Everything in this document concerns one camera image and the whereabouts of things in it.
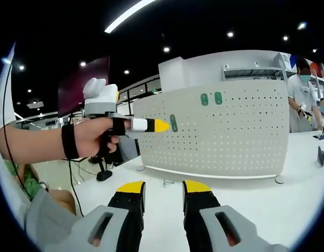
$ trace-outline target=white pegboard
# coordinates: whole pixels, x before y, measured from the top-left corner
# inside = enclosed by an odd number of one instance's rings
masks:
[[[215,101],[220,93],[221,101]],[[208,104],[202,105],[201,95]],[[161,93],[134,101],[135,117],[176,118],[178,131],[138,139],[144,165],[209,177],[281,173],[287,152],[286,84],[236,80]]]

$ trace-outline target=white table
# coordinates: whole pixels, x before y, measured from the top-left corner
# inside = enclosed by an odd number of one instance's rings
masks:
[[[317,163],[317,148],[324,140],[312,136],[319,132],[289,135],[288,153],[282,172],[284,184],[273,178],[223,180],[190,177],[142,169],[137,157],[113,169],[104,182],[88,180],[75,186],[84,214],[99,205],[107,205],[121,185],[146,182],[145,227],[141,252],[188,252],[183,229],[182,184],[185,179],[206,183],[221,205],[230,205],[257,226],[258,234],[268,242],[292,247],[308,230],[324,200],[324,167]],[[163,186],[163,179],[175,181]]]

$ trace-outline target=black wrist strap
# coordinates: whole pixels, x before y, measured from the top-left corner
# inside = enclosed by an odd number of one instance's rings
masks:
[[[74,139],[74,125],[67,124],[62,127],[62,144],[67,159],[79,158]]]

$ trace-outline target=green clothing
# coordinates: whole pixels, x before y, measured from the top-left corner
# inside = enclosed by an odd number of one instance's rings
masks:
[[[13,176],[16,176],[17,173],[14,170],[12,162],[5,160],[5,163],[7,165],[8,170],[10,171],[10,173]],[[31,198],[34,198],[35,195],[37,194],[38,190],[41,189],[40,184],[37,182],[36,178],[34,177],[33,173],[31,172],[31,169],[28,164],[25,167],[24,186]]]

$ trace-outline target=green clip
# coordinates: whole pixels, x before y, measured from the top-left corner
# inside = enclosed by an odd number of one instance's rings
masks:
[[[173,114],[170,116],[170,123],[171,123],[172,131],[177,132],[178,128],[177,128],[176,117]]]
[[[202,93],[200,95],[200,100],[201,100],[203,106],[209,105],[209,98],[208,98],[208,95],[206,93]]]
[[[217,105],[222,104],[222,103],[223,103],[223,98],[222,98],[222,96],[221,96],[221,92],[215,92],[215,93],[214,93],[214,99],[215,99],[215,103],[216,103]]]

